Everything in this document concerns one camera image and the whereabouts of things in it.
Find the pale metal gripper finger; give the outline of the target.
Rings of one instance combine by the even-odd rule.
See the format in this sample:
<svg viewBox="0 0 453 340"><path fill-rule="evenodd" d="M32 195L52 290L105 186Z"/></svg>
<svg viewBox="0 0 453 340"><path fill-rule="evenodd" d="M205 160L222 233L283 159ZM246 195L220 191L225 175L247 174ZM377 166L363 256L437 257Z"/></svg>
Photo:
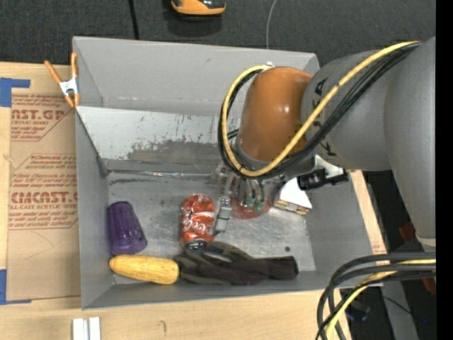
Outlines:
<svg viewBox="0 0 453 340"><path fill-rule="evenodd" d="M234 172L230 170L221 170L218 175L219 193L221 196L231 194L231 185L234 180Z"/></svg>
<svg viewBox="0 0 453 340"><path fill-rule="evenodd" d="M229 219L231 217L231 200L228 196L221 196L217 201L217 209L215 212L214 219L214 234L225 232Z"/></svg>

